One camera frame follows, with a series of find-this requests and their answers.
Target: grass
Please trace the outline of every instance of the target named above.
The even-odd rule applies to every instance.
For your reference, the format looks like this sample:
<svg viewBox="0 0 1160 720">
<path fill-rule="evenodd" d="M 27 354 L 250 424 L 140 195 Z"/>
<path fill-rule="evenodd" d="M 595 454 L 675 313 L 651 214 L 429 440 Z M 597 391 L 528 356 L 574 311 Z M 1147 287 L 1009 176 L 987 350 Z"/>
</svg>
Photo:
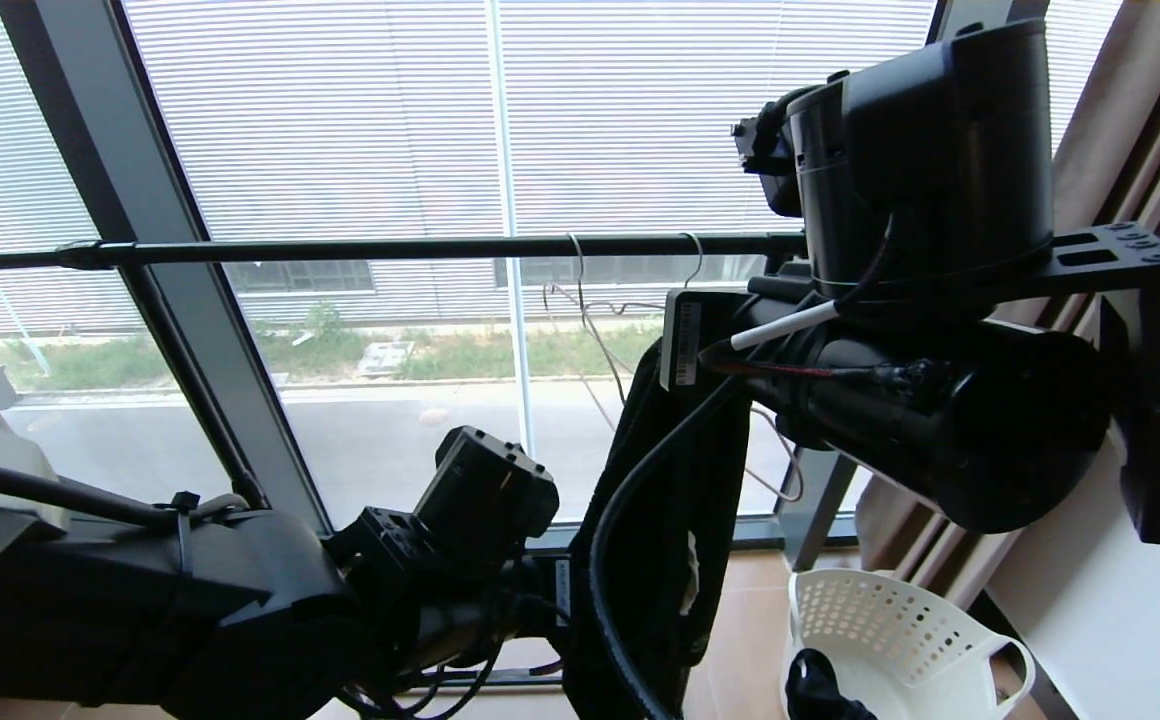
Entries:
<svg viewBox="0 0 1160 720">
<path fill-rule="evenodd" d="M 304 332 L 312 337 L 292 346 Z M 405 340 L 415 343 L 411 356 L 393 374 L 408 381 L 437 379 L 496 379 L 513 377 L 510 334 L 491 328 L 433 333 L 406 330 L 400 337 L 360 333 L 343 327 L 334 311 L 310 313 L 302 327 L 252 325 L 256 347 L 270 373 L 287 373 L 289 381 L 351 381 L 357 361 L 371 342 Z M 657 340 L 654 319 L 609 327 L 603 341 L 612 355 L 629 366 L 638 363 Z M 150 337 L 130 337 L 87 346 L 41 346 L 51 368 L 44 377 L 22 341 L 0 342 L 0 365 L 19 391 L 169 387 L 171 373 Z M 531 332 L 528 359 L 532 377 L 589 374 L 602 377 L 609 369 L 599 343 L 579 329 Z"/>
</svg>

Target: white plastic basket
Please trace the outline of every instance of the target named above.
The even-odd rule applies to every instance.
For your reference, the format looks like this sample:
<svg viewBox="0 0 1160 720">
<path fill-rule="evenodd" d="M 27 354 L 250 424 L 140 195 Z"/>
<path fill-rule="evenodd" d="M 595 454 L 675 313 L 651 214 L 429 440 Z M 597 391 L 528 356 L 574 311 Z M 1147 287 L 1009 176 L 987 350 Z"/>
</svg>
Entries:
<svg viewBox="0 0 1160 720">
<path fill-rule="evenodd" d="M 936 594 L 877 573 L 807 570 L 789 583 L 792 642 L 833 662 L 839 691 L 878 720 L 1001 720 L 1034 686 L 1034 657 Z M 1022 688 L 1003 701 L 988 666 L 1015 643 Z M 784 697 L 784 684 L 781 684 Z"/>
</svg>

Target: curtain fold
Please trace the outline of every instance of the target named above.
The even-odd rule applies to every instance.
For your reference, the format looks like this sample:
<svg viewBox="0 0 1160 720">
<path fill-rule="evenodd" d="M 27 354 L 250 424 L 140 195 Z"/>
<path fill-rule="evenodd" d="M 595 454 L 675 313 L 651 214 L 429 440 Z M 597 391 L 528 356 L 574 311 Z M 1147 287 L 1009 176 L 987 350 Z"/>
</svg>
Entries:
<svg viewBox="0 0 1160 720">
<path fill-rule="evenodd" d="M 1056 152 L 1054 231 L 1136 220 L 1160 234 L 1160 3 L 1123 3 Z M 1092 337 L 1089 296 L 1012 301 L 995 317 Z M 892 570 L 966 608 L 1020 533 L 960 530 L 872 479 L 856 507 L 865 569 Z"/>
</svg>

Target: road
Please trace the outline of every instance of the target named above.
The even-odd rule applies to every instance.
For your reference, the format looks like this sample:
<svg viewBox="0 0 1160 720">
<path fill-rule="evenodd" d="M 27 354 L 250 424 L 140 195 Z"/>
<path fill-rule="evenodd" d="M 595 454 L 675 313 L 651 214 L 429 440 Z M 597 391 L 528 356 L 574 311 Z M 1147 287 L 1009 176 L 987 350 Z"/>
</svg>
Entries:
<svg viewBox="0 0 1160 720">
<path fill-rule="evenodd" d="M 612 419 L 612 383 L 593 383 Z M 411 510 L 433 479 L 434 451 L 448 428 L 470 424 L 519 439 L 516 390 L 510 383 L 465 386 L 288 391 L 287 415 L 310 473 L 336 528 L 362 506 Z M 557 519 L 583 516 L 603 468 L 612 432 L 577 381 L 531 386 L 535 459 L 551 471 L 561 509 Z M 181 489 L 208 497 L 229 480 L 182 397 L 22 403 L 9 423 L 46 452 L 58 473 L 148 502 Z M 762 419 L 753 416 L 749 468 L 778 483 L 786 456 Z M 769 512 L 771 493 L 745 479 L 744 512 Z"/>
</svg>

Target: barcode sticker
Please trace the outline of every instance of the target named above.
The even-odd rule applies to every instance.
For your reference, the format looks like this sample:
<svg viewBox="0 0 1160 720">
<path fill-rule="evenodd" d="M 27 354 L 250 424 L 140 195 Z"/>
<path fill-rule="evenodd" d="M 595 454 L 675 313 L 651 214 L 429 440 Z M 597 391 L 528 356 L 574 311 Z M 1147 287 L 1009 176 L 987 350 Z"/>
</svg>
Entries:
<svg viewBox="0 0 1160 720">
<path fill-rule="evenodd" d="M 684 301 L 677 310 L 677 347 L 673 348 L 673 383 L 695 384 L 695 356 L 699 351 L 699 303 Z"/>
<path fill-rule="evenodd" d="M 558 560 L 553 563 L 553 603 L 571 614 L 571 561 Z M 567 621 L 558 614 L 558 626 L 565 628 Z"/>
</svg>

